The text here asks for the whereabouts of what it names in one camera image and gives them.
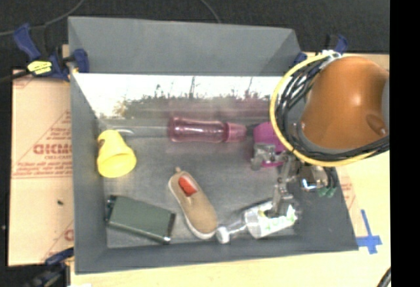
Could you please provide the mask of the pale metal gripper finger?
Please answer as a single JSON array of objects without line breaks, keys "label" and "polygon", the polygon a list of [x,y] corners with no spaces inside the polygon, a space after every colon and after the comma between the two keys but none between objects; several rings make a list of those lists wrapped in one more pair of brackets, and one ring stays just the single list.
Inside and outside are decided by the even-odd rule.
[{"label": "pale metal gripper finger", "polygon": [[276,144],[255,143],[253,145],[253,157],[251,169],[259,170],[262,167],[276,167],[284,162],[284,148]]},{"label": "pale metal gripper finger", "polygon": [[287,211],[290,208],[295,209],[294,196],[288,191],[287,183],[282,178],[278,177],[276,184],[274,185],[270,216],[286,216]]}]

